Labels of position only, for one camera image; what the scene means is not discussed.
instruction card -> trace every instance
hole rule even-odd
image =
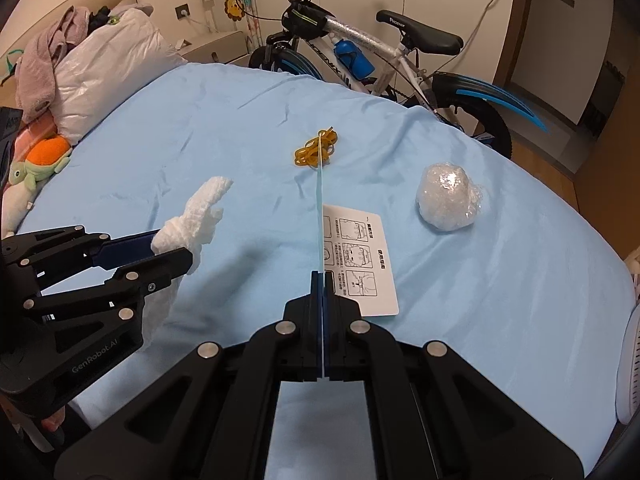
[[[398,313],[396,286],[380,216],[322,204],[324,270],[335,293],[355,300],[363,316]]]

turtle plush toy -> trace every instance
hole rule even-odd
[[[9,184],[15,186],[24,181],[30,191],[36,190],[36,182],[60,173],[69,163],[71,145],[59,135],[41,140],[28,153],[24,162],[14,162],[9,172]]]

sunflower sticker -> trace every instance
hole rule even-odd
[[[239,22],[244,16],[244,8],[240,0],[225,0],[225,14],[230,20]]]

electrical outlet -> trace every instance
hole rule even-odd
[[[187,11],[187,16],[190,16],[191,13],[189,12],[189,4],[184,4],[178,7],[175,7],[175,15],[177,16],[177,18],[179,20],[183,19],[184,16],[182,15],[182,11],[186,10]]]

bicycle seat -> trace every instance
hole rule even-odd
[[[425,54],[458,54],[465,42],[455,34],[449,34],[444,30],[429,27],[424,23],[416,22],[411,18],[392,12],[391,10],[379,10],[376,20],[380,23],[388,23],[398,28],[409,40]]]

